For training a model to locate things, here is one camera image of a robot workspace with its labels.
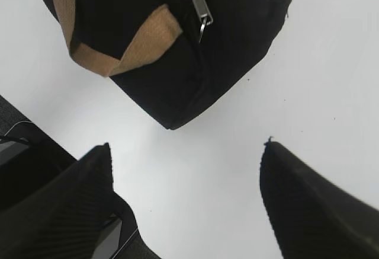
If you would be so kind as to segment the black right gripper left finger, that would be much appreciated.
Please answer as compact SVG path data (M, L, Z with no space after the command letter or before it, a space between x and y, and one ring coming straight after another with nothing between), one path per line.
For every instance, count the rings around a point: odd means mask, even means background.
M112 220L121 221L114 258L155 258L135 215L113 188L108 144L15 206L1 211L2 258L91 258Z

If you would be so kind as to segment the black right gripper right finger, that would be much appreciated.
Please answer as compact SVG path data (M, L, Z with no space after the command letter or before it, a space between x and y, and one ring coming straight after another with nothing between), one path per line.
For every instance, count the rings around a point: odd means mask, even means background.
M284 258L378 258L378 210L279 142L265 143L259 189Z

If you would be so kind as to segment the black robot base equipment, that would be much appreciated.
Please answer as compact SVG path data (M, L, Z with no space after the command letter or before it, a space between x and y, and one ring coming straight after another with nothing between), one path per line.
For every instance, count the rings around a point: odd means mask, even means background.
M1 211L43 188L76 159L1 97Z

